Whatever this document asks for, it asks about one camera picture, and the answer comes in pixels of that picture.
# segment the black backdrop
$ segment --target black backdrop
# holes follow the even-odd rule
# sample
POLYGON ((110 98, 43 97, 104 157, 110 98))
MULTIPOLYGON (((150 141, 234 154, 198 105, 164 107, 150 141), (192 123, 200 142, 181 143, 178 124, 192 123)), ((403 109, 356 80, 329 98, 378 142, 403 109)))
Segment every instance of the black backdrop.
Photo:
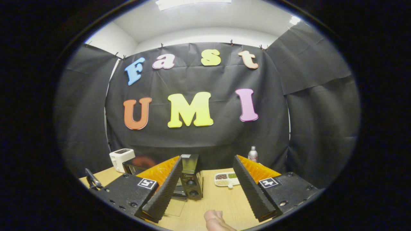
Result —
MULTIPOLYGON (((106 99, 107 130, 112 150, 132 148, 136 155, 148 155, 156 162, 180 154, 200 154, 202 169, 231 168, 234 155, 247 156, 256 146, 259 162, 277 171, 284 171, 289 141, 287 105, 281 84, 266 52, 259 48, 222 44, 194 43, 145 51, 121 61, 110 81, 106 99), (201 52, 217 49, 221 63, 203 66, 201 52), (241 51, 256 56, 257 69, 246 67, 241 51), (153 69, 152 63, 162 54, 174 54, 171 69, 153 69), (124 69, 140 57, 145 58, 141 78, 128 86, 124 69), (259 115, 255 121, 242 122, 241 104, 236 89, 254 91, 252 101, 259 115), (196 127, 193 123, 169 128, 171 102, 167 97, 181 93, 190 104, 198 92, 209 92, 211 126, 196 127), (141 130, 124 125, 123 102, 151 97, 148 123, 141 130)), ((134 106, 134 120, 141 117, 141 105, 134 106)))
POLYGON ((360 100, 351 70, 334 45, 298 23, 268 48, 290 111, 287 169, 328 186, 354 149, 360 100))
POLYGON ((67 166, 78 177, 112 166, 104 128, 104 103, 117 58, 82 46, 67 63, 55 96, 56 139, 67 166))
MULTIPOLYGON (((326 187, 351 156, 360 121, 352 73, 334 46, 305 23, 292 27, 263 51, 224 43, 145 51, 120 60, 109 83, 115 61, 108 52, 82 46, 62 75, 55 113, 58 142, 78 177, 84 176, 84 168, 98 172, 110 167, 108 153, 121 148, 132 148, 136 155, 149 156, 156 163, 184 153, 200 154, 202 169, 221 169, 231 167, 234 155, 246 156, 256 146, 262 164, 281 173, 294 171, 315 186, 326 187), (203 66, 205 49, 219 50, 222 62, 203 66), (244 65, 238 55, 244 50, 256 56, 257 69, 244 65), (175 55, 175 66, 153 69, 156 58, 168 53, 175 55), (125 68, 140 57, 145 58, 141 78, 129 86, 125 68), (240 88, 254 91, 259 115, 255 121, 239 119, 241 104, 235 90, 240 88), (203 91, 211 93, 214 124, 169 128, 167 97, 181 93, 191 103, 203 91), (152 98, 148 123, 131 130, 124 124, 123 102, 143 97, 152 98)), ((139 120, 139 103, 133 113, 139 120)))

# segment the letter m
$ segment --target letter m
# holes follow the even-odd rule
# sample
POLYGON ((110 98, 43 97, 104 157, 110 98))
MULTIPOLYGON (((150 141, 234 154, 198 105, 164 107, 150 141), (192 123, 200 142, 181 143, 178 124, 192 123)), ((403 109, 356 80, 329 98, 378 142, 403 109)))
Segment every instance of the letter m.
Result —
POLYGON ((210 118, 210 110, 208 109, 208 99, 211 97, 209 92, 198 92, 191 104, 189 105, 182 94, 173 94, 168 97, 171 101, 171 119, 168 123, 169 127, 181 127, 179 115, 185 125, 190 126, 194 114, 195 126, 210 126, 213 120, 210 118))

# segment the plastic bottle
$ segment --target plastic bottle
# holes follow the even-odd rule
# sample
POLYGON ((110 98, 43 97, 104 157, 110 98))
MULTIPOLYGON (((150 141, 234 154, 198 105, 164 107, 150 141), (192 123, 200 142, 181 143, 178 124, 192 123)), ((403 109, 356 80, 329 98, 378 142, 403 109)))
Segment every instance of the plastic bottle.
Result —
POLYGON ((257 156, 256 146, 251 146, 251 151, 248 152, 248 159, 257 162, 257 156))

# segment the orange soft pad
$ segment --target orange soft pad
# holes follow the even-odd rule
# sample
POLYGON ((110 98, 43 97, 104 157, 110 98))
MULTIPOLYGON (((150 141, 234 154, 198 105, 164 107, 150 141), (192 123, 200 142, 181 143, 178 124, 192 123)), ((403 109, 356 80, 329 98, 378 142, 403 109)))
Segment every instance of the orange soft pad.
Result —
POLYGON ((270 168, 267 168, 262 164, 256 163, 239 155, 237 156, 240 159, 241 163, 244 165, 244 167, 247 169, 247 171, 250 173, 256 184, 258 184, 258 181, 260 180, 281 175, 280 173, 270 168))
POLYGON ((158 165, 153 166, 145 170, 144 172, 137 174, 136 176, 157 181, 159 184, 157 188, 158 190, 161 187, 161 185, 163 185, 164 181, 166 181, 167 176, 169 176, 178 158, 179 156, 176 156, 169 160, 161 162, 158 165))

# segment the seeds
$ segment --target seeds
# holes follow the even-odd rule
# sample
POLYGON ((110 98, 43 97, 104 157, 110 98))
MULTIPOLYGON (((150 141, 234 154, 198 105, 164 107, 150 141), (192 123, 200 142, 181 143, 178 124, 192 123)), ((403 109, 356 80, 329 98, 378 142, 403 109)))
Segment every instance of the seeds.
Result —
POLYGON ((227 179, 227 175, 226 174, 219 174, 217 176, 215 176, 216 180, 221 180, 221 179, 227 179))
POLYGON ((219 180, 215 182, 217 185, 228 185, 229 182, 227 180, 219 180))

